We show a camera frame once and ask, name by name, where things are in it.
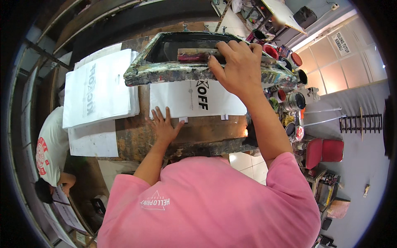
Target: person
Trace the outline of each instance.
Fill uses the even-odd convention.
[[[238,96],[255,123],[267,164],[267,186],[220,157],[190,157],[161,170],[177,136],[159,108],[147,120],[156,142],[134,175],[113,183],[98,247],[311,247],[320,214],[292,147],[261,87],[262,47],[219,42],[223,68],[214,56],[208,66],[226,90]]]
[[[45,203],[52,203],[52,194],[58,185],[63,184],[62,191],[69,197],[69,190],[75,184],[76,177],[63,172],[69,139],[67,130],[62,128],[64,108],[52,111],[41,127],[36,147],[36,166],[40,178],[35,183],[38,198]]]

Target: wooden table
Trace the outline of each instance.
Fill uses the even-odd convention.
[[[131,48],[142,51],[154,35],[135,38],[122,42],[121,49]],[[117,158],[99,158],[102,160],[142,161],[155,142],[150,126],[145,122],[149,116],[150,85],[138,86],[140,113],[137,116],[116,120],[116,138],[119,151]],[[171,120],[176,126],[178,119]],[[222,121],[219,116],[189,117],[177,138],[170,144],[165,158],[181,159],[189,156],[216,156],[233,152],[253,150],[256,147],[247,144],[245,129],[247,117],[229,116]]]

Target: person's right hand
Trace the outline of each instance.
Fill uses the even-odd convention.
[[[228,44],[218,42],[216,47],[226,59],[225,69],[212,55],[208,60],[208,67],[223,87],[243,102],[252,99],[256,94],[263,95],[260,71],[262,46],[231,40]]]

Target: white paper bag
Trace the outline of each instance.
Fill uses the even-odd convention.
[[[209,115],[245,115],[247,108],[215,80],[187,80],[150,85],[150,109],[158,106],[172,118]]]
[[[127,87],[123,78],[131,59],[131,49],[124,49],[67,73],[62,127],[81,127],[138,114],[137,89]]]

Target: red chair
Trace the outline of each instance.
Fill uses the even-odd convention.
[[[342,161],[343,146],[343,140],[315,138],[307,144],[306,168],[313,169],[320,162]]]

